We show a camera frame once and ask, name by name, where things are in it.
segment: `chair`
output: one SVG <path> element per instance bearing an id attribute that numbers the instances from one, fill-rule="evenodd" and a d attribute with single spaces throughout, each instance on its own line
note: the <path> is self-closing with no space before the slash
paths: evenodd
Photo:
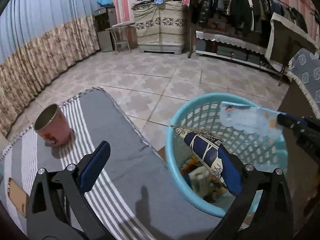
<path id="1" fill-rule="evenodd" d="M 111 31 L 111 35 L 115 43 L 116 51 L 118 51 L 119 45 L 127 44 L 128 49 L 131 52 L 131 48 L 128 41 L 128 32 L 126 30 L 128 30 L 128 27 L 134 25 L 134 23 L 135 23 L 134 21 L 118 23 L 113 25 L 111 28 L 106 29 Z"/>

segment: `blue plastic basket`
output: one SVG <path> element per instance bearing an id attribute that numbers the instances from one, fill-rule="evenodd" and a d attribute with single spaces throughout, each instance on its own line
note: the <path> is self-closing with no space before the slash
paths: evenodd
<path id="1" fill-rule="evenodd" d="M 222 101 L 257 106 L 245 98 L 231 94 L 205 94 L 183 105 L 174 115 L 170 124 L 190 128 L 207 128 L 212 133 L 218 134 L 223 139 L 223 145 L 226 149 L 237 155 L 244 164 L 250 163 L 257 170 L 268 172 L 273 172 L 275 168 L 281 168 L 286 173 L 288 152 L 284 137 L 271 140 L 267 136 L 245 134 L 232 127 L 222 126 L 220 123 L 220 103 Z M 165 154 L 169 171 L 184 197 L 200 210 L 217 217 L 223 217 L 234 197 L 228 192 L 220 196 L 214 204 L 210 204 L 189 187 L 180 174 L 180 168 L 193 152 L 171 127 L 168 127 L 167 130 Z M 260 197 L 261 192 L 258 191 L 249 213 L 256 211 Z"/>

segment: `striped cloth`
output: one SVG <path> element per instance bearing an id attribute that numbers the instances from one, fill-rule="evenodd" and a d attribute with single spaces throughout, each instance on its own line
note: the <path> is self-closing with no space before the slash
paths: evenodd
<path id="1" fill-rule="evenodd" d="M 75 131 L 69 144 L 46 147 L 31 126 L 6 147 L 1 158 L 0 199 L 26 235 L 26 219 L 6 193 L 9 177 L 30 195 L 39 168 L 50 172 L 77 164 L 102 140 L 110 143 L 111 156 L 85 198 L 116 239 L 179 239 L 186 232 L 205 236 L 212 231 L 218 219 L 180 196 L 156 151 L 103 89 L 80 93 L 60 108 Z M 81 230 L 72 211 L 71 224 Z"/>

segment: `curtain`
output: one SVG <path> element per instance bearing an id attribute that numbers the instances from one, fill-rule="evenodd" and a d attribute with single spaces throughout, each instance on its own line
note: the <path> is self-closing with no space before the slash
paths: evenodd
<path id="1" fill-rule="evenodd" d="M 0 16 L 0 131 L 46 85 L 99 49 L 96 0 L 10 0 Z"/>

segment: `metal screw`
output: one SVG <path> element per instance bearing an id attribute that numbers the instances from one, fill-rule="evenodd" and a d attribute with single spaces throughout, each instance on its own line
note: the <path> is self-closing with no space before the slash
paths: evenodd
<path id="1" fill-rule="evenodd" d="M 245 169 L 246 169 L 247 171 L 253 171 L 253 166 L 252 166 L 251 164 L 247 164 L 247 165 L 245 166 Z"/>
<path id="2" fill-rule="evenodd" d="M 76 168 L 76 166 L 74 164 L 69 164 L 67 167 L 68 171 L 73 171 Z"/>
<path id="3" fill-rule="evenodd" d="M 281 169 L 276 169 L 276 174 L 278 174 L 278 175 L 282 175 L 282 170 Z"/>
<path id="4" fill-rule="evenodd" d="M 44 168 L 41 168 L 41 169 L 39 169 L 39 171 L 38 171 L 38 174 L 44 174 L 44 172 L 45 172 L 45 169 Z"/>

